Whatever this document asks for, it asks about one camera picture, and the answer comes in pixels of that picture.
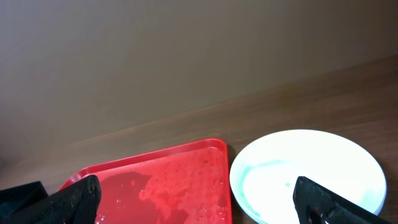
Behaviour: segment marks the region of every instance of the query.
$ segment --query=gray wall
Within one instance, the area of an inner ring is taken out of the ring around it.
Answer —
[[[396,0],[0,0],[0,157],[398,53]]]

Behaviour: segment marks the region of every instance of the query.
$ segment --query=tray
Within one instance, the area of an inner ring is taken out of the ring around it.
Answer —
[[[96,175],[96,224],[231,224],[228,167],[225,142],[204,139],[89,166],[61,189]]]

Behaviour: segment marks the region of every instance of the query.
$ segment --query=brown wooden surface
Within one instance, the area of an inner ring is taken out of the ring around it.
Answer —
[[[251,141],[298,128],[339,134],[367,149],[387,177],[388,193],[381,217],[398,223],[398,57],[35,155],[3,167],[0,188],[41,180],[51,193],[85,166],[208,137],[228,143],[232,162]],[[234,200],[233,221],[254,223]]]

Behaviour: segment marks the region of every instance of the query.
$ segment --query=wall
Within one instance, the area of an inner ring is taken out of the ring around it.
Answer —
[[[0,1],[0,157],[398,53],[395,0]]]

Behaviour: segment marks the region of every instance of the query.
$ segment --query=plate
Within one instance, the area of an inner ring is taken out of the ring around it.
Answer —
[[[373,214],[386,197],[386,178],[365,149],[341,136],[314,130],[269,134],[235,158],[229,179],[241,208],[258,223],[299,224],[293,190],[306,176]]]

